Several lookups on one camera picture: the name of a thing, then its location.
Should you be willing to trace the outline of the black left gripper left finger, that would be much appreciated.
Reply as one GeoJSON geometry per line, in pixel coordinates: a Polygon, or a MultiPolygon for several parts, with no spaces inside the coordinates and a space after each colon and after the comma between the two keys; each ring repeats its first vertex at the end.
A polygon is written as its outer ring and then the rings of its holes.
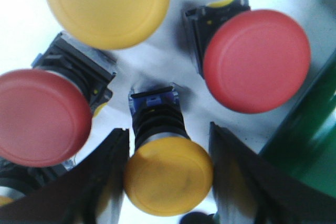
{"type": "Polygon", "coordinates": [[[129,130],[112,130],[72,170],[1,207],[1,223],[118,223],[128,158],[129,130]]]}

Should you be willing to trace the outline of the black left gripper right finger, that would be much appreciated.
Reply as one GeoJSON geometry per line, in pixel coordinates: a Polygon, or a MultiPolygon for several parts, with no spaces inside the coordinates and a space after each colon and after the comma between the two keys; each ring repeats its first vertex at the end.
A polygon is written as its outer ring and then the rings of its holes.
{"type": "Polygon", "coordinates": [[[219,223],[335,223],[335,198],[276,169],[214,122],[209,152],[219,223]]]}

